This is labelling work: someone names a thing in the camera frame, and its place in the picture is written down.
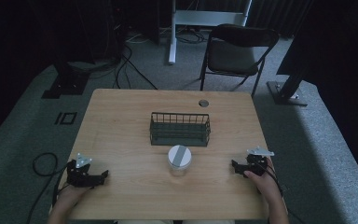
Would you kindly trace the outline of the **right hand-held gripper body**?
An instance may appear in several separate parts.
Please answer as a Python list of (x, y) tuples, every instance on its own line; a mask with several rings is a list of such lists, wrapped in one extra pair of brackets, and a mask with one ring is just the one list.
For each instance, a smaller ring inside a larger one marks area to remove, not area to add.
[(262, 147), (255, 147), (247, 150), (247, 170), (261, 176), (267, 171), (268, 158), (274, 153)]

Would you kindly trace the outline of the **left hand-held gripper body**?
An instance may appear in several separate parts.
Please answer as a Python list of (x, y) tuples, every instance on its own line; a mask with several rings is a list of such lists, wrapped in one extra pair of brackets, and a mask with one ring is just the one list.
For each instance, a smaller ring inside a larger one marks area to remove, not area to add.
[(92, 158), (77, 153), (76, 158), (69, 161), (66, 165), (66, 182), (76, 188), (95, 187), (97, 180), (94, 176), (89, 175), (91, 161)]

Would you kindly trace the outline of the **person's left hand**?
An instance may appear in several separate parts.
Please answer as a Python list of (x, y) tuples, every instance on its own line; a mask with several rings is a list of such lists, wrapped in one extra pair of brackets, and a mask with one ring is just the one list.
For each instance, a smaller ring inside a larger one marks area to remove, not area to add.
[(60, 191), (55, 206), (62, 210), (69, 210), (73, 208), (89, 190), (89, 188), (68, 186)]

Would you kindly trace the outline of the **person's right hand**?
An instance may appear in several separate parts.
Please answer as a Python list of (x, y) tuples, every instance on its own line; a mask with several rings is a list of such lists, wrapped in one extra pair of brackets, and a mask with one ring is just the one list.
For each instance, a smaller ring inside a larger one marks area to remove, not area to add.
[(275, 181), (274, 169), (270, 158), (267, 158), (268, 169), (262, 175), (256, 175), (251, 171), (244, 174), (256, 185), (268, 203), (275, 202), (281, 198), (281, 194)]

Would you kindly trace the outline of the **clear jar with white lid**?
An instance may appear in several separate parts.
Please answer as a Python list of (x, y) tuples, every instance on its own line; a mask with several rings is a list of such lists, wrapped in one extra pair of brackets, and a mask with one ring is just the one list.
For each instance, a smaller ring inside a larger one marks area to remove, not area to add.
[(188, 147), (173, 146), (168, 152), (168, 163), (173, 176), (183, 176), (192, 162), (192, 153)]

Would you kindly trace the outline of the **black metal stand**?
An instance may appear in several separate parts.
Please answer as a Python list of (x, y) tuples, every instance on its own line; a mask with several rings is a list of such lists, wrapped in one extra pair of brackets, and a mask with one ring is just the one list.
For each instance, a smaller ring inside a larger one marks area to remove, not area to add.
[(310, 53), (306, 42), (306, 31), (303, 24), (307, 23), (309, 11), (312, 9), (314, 0), (307, 0), (302, 18), (294, 36), (290, 48), (287, 50), (278, 68), (278, 75), (287, 75), (284, 82), (269, 81), (267, 83), (270, 94), (276, 105), (299, 105), (307, 106), (299, 90), (301, 81), (310, 68)]
[(90, 73), (74, 69), (59, 49), (52, 49), (50, 57), (58, 75), (48, 90), (42, 94), (43, 99), (59, 99), (62, 95), (81, 95), (88, 83)]

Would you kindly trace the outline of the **black folding chair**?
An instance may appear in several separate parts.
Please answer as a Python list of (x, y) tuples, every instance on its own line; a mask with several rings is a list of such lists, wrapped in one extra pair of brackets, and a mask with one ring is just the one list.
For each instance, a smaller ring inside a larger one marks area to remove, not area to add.
[(279, 41), (279, 34), (267, 28), (220, 24), (212, 29), (207, 40), (200, 70), (200, 90), (207, 74), (242, 77), (255, 76), (251, 96), (255, 95), (267, 55)]

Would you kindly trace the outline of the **white desk frame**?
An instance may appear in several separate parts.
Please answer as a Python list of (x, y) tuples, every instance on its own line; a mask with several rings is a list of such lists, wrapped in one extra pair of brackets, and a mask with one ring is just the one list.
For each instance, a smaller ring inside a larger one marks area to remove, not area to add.
[(243, 12), (222, 12), (222, 11), (199, 11), (181, 10), (176, 8), (176, 0), (172, 0), (172, 31), (169, 51), (169, 64), (176, 62), (176, 26), (217, 26), (223, 23), (230, 23), (245, 26), (249, 17), (249, 11), (253, 0), (246, 0)]

